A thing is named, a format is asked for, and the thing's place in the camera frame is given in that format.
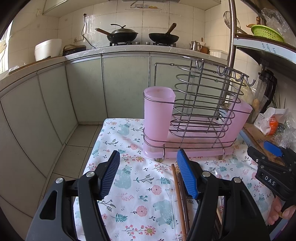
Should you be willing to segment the right hand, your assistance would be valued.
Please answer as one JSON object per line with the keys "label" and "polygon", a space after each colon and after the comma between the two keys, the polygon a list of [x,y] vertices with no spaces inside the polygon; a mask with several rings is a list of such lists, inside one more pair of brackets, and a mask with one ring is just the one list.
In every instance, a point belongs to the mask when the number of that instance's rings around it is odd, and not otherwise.
{"label": "right hand", "polygon": [[273,225],[280,218],[280,213],[282,218],[291,219],[291,217],[295,212],[295,205],[288,207],[285,211],[282,211],[281,209],[282,209],[281,199],[278,196],[276,196],[276,198],[274,199],[271,205],[270,212],[267,219],[269,225]]}

